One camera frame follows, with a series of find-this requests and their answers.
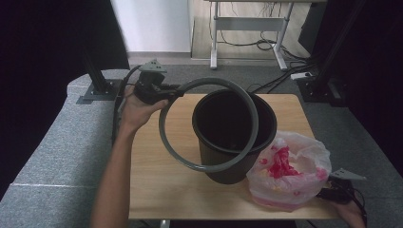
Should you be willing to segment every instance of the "wooden table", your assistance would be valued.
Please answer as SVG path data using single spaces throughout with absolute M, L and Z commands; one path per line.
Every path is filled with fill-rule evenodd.
M 186 159 L 200 163 L 199 143 L 191 117 L 203 94 L 186 94 L 175 102 L 166 119 L 172 146 Z M 314 137 L 298 98 L 290 94 L 260 95 L 272 106 L 278 130 Z M 232 185 L 210 180 L 204 173 L 176 161 L 159 135 L 159 112 L 137 133 L 133 144 L 130 219 L 335 219 L 335 210 L 312 199 L 292 212 L 281 212 L 252 201 L 247 179 Z

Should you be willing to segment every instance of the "gray floor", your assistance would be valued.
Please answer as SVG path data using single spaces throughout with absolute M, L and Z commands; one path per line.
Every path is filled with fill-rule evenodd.
M 130 60 L 131 64 L 136 62 L 146 61 Z M 162 58 L 161 62 L 169 64 L 165 81 L 171 84 L 215 76 L 246 89 L 282 74 L 274 61 L 221 61 L 217 70 L 210 70 L 203 61 Z M 127 70 L 104 71 L 107 78 L 123 78 L 126 74 Z M 112 102 L 76 104 L 89 84 L 85 75 L 67 88 L 68 97 L 59 116 L 0 203 L 1 227 L 87 227 L 94 193 L 110 151 L 113 113 Z M 192 92 L 212 89 L 206 86 Z M 292 93 L 301 100 L 296 83 L 289 79 L 273 93 Z M 332 153 L 333 169 L 342 167 L 367 177 L 367 181 L 355 181 L 354 185 L 365 196 L 369 227 L 403 224 L 403 180 L 349 109 L 306 104 L 302 100 L 301 104 L 315 137 Z M 313 223 L 317 227 L 347 227 L 337 219 Z M 309 227 L 303 220 L 297 225 Z M 130 227 L 141 226 L 138 221 L 130 221 Z

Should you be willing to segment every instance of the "bucket rim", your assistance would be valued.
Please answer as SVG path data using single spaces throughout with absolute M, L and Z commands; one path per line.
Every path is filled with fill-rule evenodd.
M 231 91 L 230 89 L 220 89 L 220 90 L 211 92 L 211 93 L 205 95 L 203 98 L 201 98 L 201 100 L 196 104 L 195 109 L 193 111 L 192 125 L 193 125 L 193 130 L 194 130 L 195 134 L 199 138 L 199 141 L 204 143 L 206 146 L 208 146 L 209 148 L 211 148 L 213 150 L 216 150 L 216 151 L 218 150 L 221 153 L 236 155 L 236 154 L 239 154 L 241 152 L 241 150 L 227 149 L 227 148 L 224 148 L 224 147 L 221 147 L 221 146 L 218 146 L 218 145 L 212 143 L 205 136 L 203 136 L 203 134 L 200 132 L 199 128 L 196 126 L 197 110 L 200 109 L 210 99 L 212 99 L 213 96 L 217 96 L 217 95 L 221 95 L 221 94 L 225 94 L 225 93 L 234 93 L 234 92 Z M 267 147 L 273 141 L 273 139 L 276 137 L 278 123 L 277 123 L 276 114 L 273 111 L 273 108 L 268 103 L 266 103 L 261 97 L 259 97 L 258 95 L 254 94 L 254 93 L 251 93 L 251 92 L 247 92 L 247 93 L 249 94 L 251 99 L 256 99 L 262 105 L 264 105 L 265 110 L 268 113 L 270 113 L 269 115 L 272 117 L 271 124 L 273 126 L 273 130 L 270 132 L 269 137 L 264 142 L 262 142 L 260 145 L 252 147 L 252 149 L 248 152 L 248 155 L 252 155 L 255 153 L 259 153 L 261 150 L 263 150 L 265 147 Z

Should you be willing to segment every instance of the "gray hoop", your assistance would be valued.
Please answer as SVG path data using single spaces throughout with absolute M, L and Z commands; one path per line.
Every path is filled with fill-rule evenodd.
M 248 152 L 252 149 L 253 144 L 255 143 L 256 137 L 258 135 L 259 116 L 258 116 L 258 112 L 257 112 L 257 110 L 255 108 L 255 104 L 253 103 L 251 97 L 239 85 L 237 85 L 237 84 L 235 84 L 235 83 L 233 83 L 231 81 L 223 80 L 223 79 L 220 79 L 220 78 L 212 78 L 212 77 L 200 78 L 200 79 L 196 79 L 196 80 L 193 80 L 193 81 L 191 81 L 189 83 L 181 85 L 178 88 L 178 90 L 186 92 L 186 91 L 188 91 L 188 90 L 190 90 L 192 88 L 195 88 L 195 87 L 198 87 L 198 86 L 204 86 L 204 85 L 225 86 L 225 87 L 233 90 L 234 92 L 236 92 L 243 99 L 243 101 L 246 102 L 247 107 L 249 109 L 249 112 L 251 113 L 252 132 L 251 132 L 251 137 L 250 137 L 247 145 L 245 146 L 245 148 L 233 160 L 227 161 L 227 162 L 222 163 L 222 164 L 217 164 L 217 165 L 195 164 L 195 163 L 190 162 L 190 161 L 184 159 L 183 157 L 181 157 L 172 148 L 172 146 L 169 144 L 169 141 L 166 138 L 166 133 L 165 133 L 166 115 L 167 115 L 167 113 L 169 111 L 169 108 L 171 107 L 171 105 L 174 104 L 176 99 L 173 100 L 171 103 L 169 103 L 163 110 L 161 110 L 160 121 L 159 121 L 160 136 L 161 136 L 161 139 L 163 140 L 163 144 L 165 145 L 165 147 L 168 150 L 168 152 L 176 160 L 178 160 L 178 162 L 181 162 L 182 164 L 184 164 L 187 167 L 189 167 L 189 168 L 191 168 L 193 170 L 196 170 L 196 171 L 205 172 L 205 173 L 213 173 L 213 172 L 219 172 L 219 171 L 228 169 L 232 165 L 234 165 L 237 162 L 239 162 L 240 160 L 242 160 L 248 154 Z

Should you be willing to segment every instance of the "table leg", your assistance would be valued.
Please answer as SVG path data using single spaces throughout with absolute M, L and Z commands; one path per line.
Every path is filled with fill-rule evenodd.
M 217 69 L 217 18 L 219 14 L 219 3 L 215 3 L 213 20 L 213 45 L 211 47 L 210 68 Z
M 284 17 L 284 22 L 282 23 L 281 31 L 278 33 L 277 43 L 273 45 L 273 51 L 275 52 L 276 58 L 278 60 L 278 65 L 281 70 L 287 70 L 287 65 L 284 62 L 281 54 L 281 44 L 284 39 L 285 31 L 287 30 L 288 22 L 290 21 L 291 11 L 293 10 L 294 3 L 288 4 L 287 15 Z

